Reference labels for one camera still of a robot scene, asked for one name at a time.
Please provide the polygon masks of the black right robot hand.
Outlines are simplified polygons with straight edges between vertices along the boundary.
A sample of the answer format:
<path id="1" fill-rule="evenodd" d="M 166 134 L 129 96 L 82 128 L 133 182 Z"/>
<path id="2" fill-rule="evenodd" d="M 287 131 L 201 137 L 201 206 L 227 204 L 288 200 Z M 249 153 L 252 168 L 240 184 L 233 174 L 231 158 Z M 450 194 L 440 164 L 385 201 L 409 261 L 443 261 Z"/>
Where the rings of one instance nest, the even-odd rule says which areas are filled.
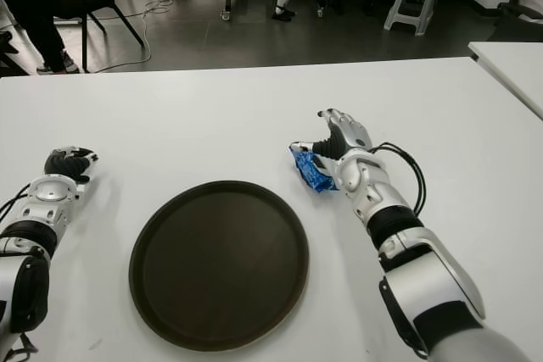
<path id="1" fill-rule="evenodd" d="M 339 160 L 353 149 L 369 151 L 372 141 L 364 125 L 351 115 L 337 109 L 320 110 L 317 116 L 324 119 L 329 136 L 317 142 L 292 142 L 289 146 L 296 152 L 311 152 L 326 159 Z"/>

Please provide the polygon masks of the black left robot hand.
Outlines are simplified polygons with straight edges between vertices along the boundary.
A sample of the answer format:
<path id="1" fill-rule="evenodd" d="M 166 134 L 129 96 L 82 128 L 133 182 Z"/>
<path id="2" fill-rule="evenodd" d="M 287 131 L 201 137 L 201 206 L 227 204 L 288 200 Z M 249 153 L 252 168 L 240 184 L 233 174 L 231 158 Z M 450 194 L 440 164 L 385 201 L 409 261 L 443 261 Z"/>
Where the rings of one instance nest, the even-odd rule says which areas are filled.
<path id="1" fill-rule="evenodd" d="M 98 155 L 90 149 L 67 147 L 54 149 L 44 165 L 45 175 L 64 175 L 76 184 L 87 184 L 87 172 L 98 161 Z"/>

